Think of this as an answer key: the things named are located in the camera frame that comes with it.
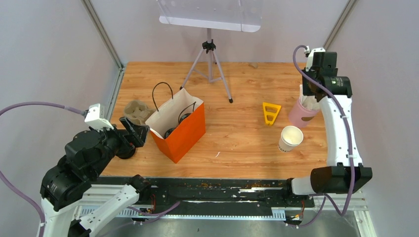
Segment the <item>orange paper bag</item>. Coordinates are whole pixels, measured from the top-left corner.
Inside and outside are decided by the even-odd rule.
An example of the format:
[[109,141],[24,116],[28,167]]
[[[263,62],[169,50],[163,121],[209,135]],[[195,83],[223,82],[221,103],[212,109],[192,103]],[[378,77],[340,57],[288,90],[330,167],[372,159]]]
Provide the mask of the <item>orange paper bag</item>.
[[[206,132],[205,104],[198,97],[190,95],[184,88],[173,93],[170,87],[170,99],[157,106],[154,92],[152,100],[156,111],[146,120],[151,135],[159,150],[172,162],[178,163]],[[181,115],[191,113],[178,123]],[[173,133],[164,139],[165,132],[176,127]]]

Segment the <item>black cup lid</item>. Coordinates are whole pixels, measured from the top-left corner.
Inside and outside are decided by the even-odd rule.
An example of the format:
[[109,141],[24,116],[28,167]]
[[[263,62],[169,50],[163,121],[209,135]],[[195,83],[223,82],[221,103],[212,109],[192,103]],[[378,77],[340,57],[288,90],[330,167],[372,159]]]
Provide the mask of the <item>black cup lid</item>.
[[191,113],[186,113],[180,116],[178,123],[181,123],[183,120],[185,120],[187,117],[189,117]]
[[164,134],[164,139],[167,139],[172,133],[173,131],[176,129],[176,127],[170,128],[168,129],[165,134]]

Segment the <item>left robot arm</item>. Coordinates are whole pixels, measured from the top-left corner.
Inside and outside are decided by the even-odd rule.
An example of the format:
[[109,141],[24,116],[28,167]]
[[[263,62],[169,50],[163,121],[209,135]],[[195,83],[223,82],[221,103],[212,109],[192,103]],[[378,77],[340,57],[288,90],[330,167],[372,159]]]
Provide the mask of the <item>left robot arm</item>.
[[98,209],[76,219],[74,212],[84,193],[112,158],[132,157],[136,148],[143,147],[150,127],[135,125],[126,117],[120,122],[124,129],[111,125],[97,131],[92,127],[74,136],[65,146],[65,155],[42,180],[40,194],[44,211],[44,226],[39,233],[45,237],[94,237],[121,211],[138,202],[151,199],[151,184],[135,175]]

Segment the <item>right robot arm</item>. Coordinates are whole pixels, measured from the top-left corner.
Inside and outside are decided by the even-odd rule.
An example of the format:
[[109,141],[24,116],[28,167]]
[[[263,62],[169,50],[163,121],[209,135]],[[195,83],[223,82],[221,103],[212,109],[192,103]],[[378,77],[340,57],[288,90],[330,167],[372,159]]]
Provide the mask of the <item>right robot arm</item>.
[[373,172],[359,155],[352,127],[352,88],[348,77],[338,76],[337,53],[323,48],[305,49],[302,92],[314,96],[322,112],[327,135],[327,165],[309,176],[293,178],[282,192],[283,202],[295,206],[302,195],[355,193],[368,183]]

